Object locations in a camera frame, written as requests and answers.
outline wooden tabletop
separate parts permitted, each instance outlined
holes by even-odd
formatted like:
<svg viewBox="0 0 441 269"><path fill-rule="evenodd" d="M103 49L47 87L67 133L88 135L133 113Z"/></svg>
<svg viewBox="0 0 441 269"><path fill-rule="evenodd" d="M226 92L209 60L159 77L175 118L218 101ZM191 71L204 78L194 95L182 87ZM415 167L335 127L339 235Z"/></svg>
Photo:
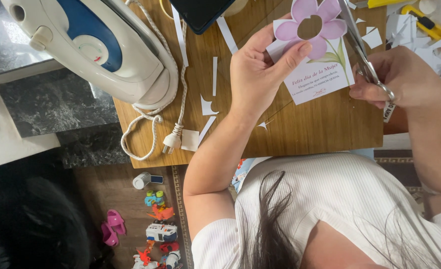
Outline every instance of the wooden tabletop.
<svg viewBox="0 0 441 269"><path fill-rule="evenodd" d="M177 42L174 22L162 12L159 2L140 0L149 11L153 21L164 34L178 66L182 65L181 51ZM168 1L165 8L171 11ZM272 20L290 11L292 0L249 0L245 8L227 17L226 21L232 35L241 48L248 38ZM146 25L144 14L134 3L130 8ZM355 19L366 22L357 24L360 34L365 35L366 26L379 29L385 40L385 7L375 9L352 10ZM186 70L188 84L184 129L202 131L210 116L203 116L200 95L212 102L212 110L219 111L204 141L220 121L227 115L231 102L229 65L231 53L224 41L219 27L214 23L202 35L196 35L187 29L187 57L189 67ZM379 52L385 46L373 50L366 46L367 52ZM352 49L347 45L352 66L356 63ZM217 95L212 96L213 57L218 57ZM271 121L267 131L255 127L243 157L302 155L368 147L380 147L383 143L383 118L381 110L365 101L351 99L349 89L341 89L312 101L295 106L284 84L279 89L272 106L262 115L259 123ZM194 152L176 149L172 154L163 154L163 140L174 128L179 117L182 85L174 102L166 107L161 115L164 122L157 125L158 143L152 156L146 161L131 158L134 168L157 167L187 164ZM128 103L114 99L117 114L123 131L129 123L139 116ZM152 147L152 122L146 119L138 122L127 138L129 149L138 156L144 156Z"/></svg>

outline red toy car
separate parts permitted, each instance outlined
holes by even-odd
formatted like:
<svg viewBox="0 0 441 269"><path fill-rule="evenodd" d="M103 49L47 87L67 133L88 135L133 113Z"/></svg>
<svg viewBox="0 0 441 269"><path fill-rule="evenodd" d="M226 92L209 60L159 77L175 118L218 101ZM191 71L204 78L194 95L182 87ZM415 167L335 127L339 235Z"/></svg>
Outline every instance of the red toy car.
<svg viewBox="0 0 441 269"><path fill-rule="evenodd" d="M177 241L165 242L160 247L162 252L171 252L179 250L179 243Z"/></svg>

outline woman's arm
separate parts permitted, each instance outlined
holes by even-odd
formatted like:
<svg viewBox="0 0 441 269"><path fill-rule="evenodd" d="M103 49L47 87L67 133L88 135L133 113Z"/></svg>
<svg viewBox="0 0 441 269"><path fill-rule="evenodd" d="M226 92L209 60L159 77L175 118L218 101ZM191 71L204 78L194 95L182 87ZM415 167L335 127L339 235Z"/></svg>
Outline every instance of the woman's arm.
<svg viewBox="0 0 441 269"><path fill-rule="evenodd" d="M414 52L399 46L369 61L407 112L415 168L420 180L441 193L441 78ZM385 92L356 77L350 95L383 108ZM441 195L426 199L430 215L441 213Z"/></svg>
<svg viewBox="0 0 441 269"><path fill-rule="evenodd" d="M192 239L213 221L235 218L227 187L250 134L280 84L312 50L309 42L301 42L274 65L265 51L272 41L270 24L232 56L230 112L194 154L185 175L183 200Z"/></svg>

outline pink shoe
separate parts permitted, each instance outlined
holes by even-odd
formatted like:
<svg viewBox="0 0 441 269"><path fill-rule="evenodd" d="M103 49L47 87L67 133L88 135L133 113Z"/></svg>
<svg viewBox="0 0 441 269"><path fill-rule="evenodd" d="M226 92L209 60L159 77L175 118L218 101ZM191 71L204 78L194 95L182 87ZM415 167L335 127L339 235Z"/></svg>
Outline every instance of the pink shoe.
<svg viewBox="0 0 441 269"><path fill-rule="evenodd" d="M106 245L116 246L119 243L116 233L114 233L114 230L107 224L107 222L101 224L101 230L103 234L102 240Z"/></svg>
<svg viewBox="0 0 441 269"><path fill-rule="evenodd" d="M109 209L107 211L107 223L111 226L116 233L120 235L126 234L126 227L124 226L124 220L122 219L119 212L114 209Z"/></svg>

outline purple flower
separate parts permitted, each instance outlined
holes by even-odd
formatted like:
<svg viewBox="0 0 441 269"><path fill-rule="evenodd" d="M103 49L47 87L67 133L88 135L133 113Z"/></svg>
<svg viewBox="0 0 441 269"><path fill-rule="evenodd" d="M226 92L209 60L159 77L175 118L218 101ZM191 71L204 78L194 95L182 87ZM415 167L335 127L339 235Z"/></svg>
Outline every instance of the purple flower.
<svg viewBox="0 0 441 269"><path fill-rule="evenodd" d="M283 52L285 53L293 45L302 41L297 35L297 28L300 23L311 15L318 15L322 18L322 30L320 33L308 40L312 44L312 52L308 58L315 60L322 58L327 52L325 39L337 39L347 32L347 24L343 20L336 19L340 14L338 0L323 0L317 6L317 0L296 0L292 4L292 20L286 21L277 27L275 37L279 40L290 41Z"/></svg>

